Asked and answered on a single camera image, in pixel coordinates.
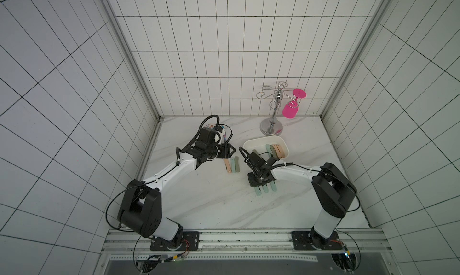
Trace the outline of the pink folding fruit knife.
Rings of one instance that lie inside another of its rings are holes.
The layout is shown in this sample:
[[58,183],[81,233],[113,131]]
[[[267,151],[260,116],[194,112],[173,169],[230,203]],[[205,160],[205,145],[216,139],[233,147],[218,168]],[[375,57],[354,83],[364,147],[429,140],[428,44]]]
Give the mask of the pink folding fruit knife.
[[232,173],[231,163],[229,159],[224,159],[224,163],[225,163],[227,173]]

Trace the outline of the mint folding fruit knife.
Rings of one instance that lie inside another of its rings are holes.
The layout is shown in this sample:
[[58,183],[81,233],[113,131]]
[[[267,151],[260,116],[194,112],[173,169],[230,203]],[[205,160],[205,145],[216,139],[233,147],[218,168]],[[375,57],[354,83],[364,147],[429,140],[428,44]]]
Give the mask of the mint folding fruit knife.
[[272,189],[273,192],[276,192],[276,191],[277,191],[277,186],[276,186],[276,184],[275,184],[275,181],[272,181],[272,182],[270,183],[270,186],[271,186],[271,189]]

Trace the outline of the olive folding fruit knife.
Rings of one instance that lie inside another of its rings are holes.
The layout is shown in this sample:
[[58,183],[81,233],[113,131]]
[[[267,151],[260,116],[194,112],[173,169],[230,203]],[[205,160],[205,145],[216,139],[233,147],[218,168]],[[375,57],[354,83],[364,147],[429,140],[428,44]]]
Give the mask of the olive folding fruit knife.
[[240,172],[240,164],[239,164],[239,157],[236,156],[234,158],[234,162],[235,162],[235,170],[236,170],[236,173],[239,173]]

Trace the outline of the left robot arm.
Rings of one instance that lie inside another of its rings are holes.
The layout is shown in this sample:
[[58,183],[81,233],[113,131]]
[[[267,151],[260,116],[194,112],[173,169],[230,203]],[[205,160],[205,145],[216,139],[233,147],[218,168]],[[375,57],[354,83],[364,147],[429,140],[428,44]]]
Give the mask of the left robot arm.
[[143,238],[158,237],[174,245],[181,244],[183,227],[163,214],[163,196],[202,164],[231,158],[236,152],[230,144],[232,134],[225,134],[217,114],[206,117],[190,142],[176,148],[174,162],[145,181],[132,180],[115,196],[115,199],[123,197],[116,216],[117,227],[109,221],[109,209],[115,199],[110,201],[105,211],[106,223],[119,231],[126,226]]

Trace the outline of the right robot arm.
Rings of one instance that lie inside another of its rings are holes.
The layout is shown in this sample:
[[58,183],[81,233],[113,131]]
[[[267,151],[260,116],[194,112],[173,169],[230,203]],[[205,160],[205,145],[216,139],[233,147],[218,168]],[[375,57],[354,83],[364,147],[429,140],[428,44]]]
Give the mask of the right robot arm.
[[352,203],[358,199],[357,190],[351,181],[332,163],[307,167],[285,162],[275,156],[264,159],[258,153],[250,153],[243,147],[239,151],[244,163],[251,169],[248,181],[252,187],[261,187],[280,180],[312,186],[322,210],[311,229],[311,241],[323,245],[329,241]]

